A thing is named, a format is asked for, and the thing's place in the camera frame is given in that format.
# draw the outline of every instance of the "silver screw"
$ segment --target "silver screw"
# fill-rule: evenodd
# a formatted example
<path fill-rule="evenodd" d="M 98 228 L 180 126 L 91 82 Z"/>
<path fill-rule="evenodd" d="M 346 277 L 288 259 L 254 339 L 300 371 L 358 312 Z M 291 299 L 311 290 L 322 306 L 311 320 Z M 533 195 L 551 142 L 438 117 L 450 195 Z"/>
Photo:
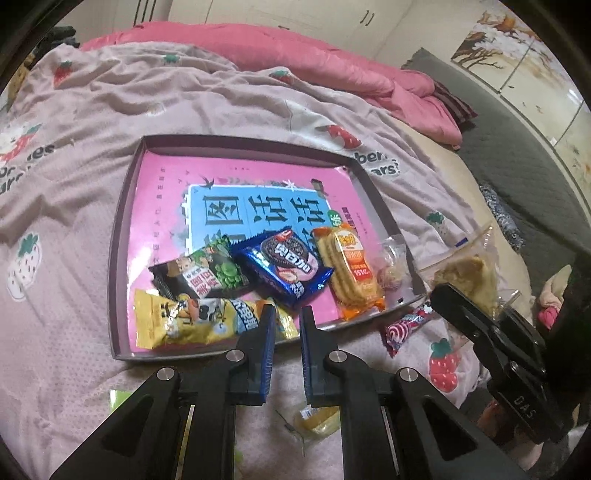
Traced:
<path fill-rule="evenodd" d="M 226 353 L 226 358 L 231 362 L 239 362 L 244 358 L 244 352 L 242 350 L 230 350 Z"/>
<path fill-rule="evenodd" d="M 170 367 L 164 367 L 158 370 L 156 376 L 159 380 L 170 380 L 172 377 L 174 377 L 174 370 Z"/>
<path fill-rule="evenodd" d="M 333 350 L 331 353 L 329 353 L 329 359 L 337 364 L 340 364 L 347 360 L 347 354 L 342 350 Z"/>
<path fill-rule="evenodd" d="M 418 378 L 418 372 L 414 368 L 401 368 L 398 370 L 398 375 L 402 378 L 405 382 L 414 382 Z"/>

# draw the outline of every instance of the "pink comforter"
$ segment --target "pink comforter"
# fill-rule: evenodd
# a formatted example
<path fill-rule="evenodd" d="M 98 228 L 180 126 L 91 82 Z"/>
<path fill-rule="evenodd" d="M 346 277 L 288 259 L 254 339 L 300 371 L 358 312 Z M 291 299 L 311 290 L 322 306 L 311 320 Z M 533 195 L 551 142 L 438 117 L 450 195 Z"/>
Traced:
<path fill-rule="evenodd" d="M 328 43 L 279 28 L 253 25 L 185 25 L 149 22 L 82 46 L 169 41 L 191 44 L 221 55 L 241 70 L 289 68 L 305 82 L 354 93 L 433 140 L 459 145 L 462 135 L 443 104 L 432 97 L 433 80 L 421 72 L 400 70 Z"/>

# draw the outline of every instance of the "white strawberry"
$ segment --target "white strawberry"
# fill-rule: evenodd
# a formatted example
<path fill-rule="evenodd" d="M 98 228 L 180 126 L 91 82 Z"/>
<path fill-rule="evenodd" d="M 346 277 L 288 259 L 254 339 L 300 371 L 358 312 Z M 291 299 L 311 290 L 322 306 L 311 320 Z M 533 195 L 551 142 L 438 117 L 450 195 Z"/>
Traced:
<path fill-rule="evenodd" d="M 29 233 L 22 238 L 17 257 L 8 267 L 7 287 L 15 300 L 24 300 L 25 289 L 35 281 L 41 264 L 41 243 L 39 236 Z"/>

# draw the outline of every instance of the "blue snack package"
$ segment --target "blue snack package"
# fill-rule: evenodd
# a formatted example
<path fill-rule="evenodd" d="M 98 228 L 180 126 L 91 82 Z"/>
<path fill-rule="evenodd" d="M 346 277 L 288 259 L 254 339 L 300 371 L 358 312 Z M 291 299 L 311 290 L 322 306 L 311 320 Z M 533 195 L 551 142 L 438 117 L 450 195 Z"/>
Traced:
<path fill-rule="evenodd" d="M 334 271 L 318 261 L 290 226 L 232 244 L 230 255 L 269 284 L 274 297 L 289 307 L 307 302 L 324 288 Z"/>

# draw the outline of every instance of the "striped pillow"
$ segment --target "striped pillow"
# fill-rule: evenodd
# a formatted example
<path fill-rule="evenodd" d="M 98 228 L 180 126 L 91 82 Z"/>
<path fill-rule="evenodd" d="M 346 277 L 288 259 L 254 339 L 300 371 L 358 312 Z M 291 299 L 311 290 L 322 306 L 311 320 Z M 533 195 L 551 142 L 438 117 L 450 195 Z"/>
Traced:
<path fill-rule="evenodd" d="M 452 94 L 444 84 L 439 83 L 437 80 L 434 80 L 434 82 L 435 91 L 433 96 L 446 106 L 457 126 L 478 116 L 470 105 Z"/>

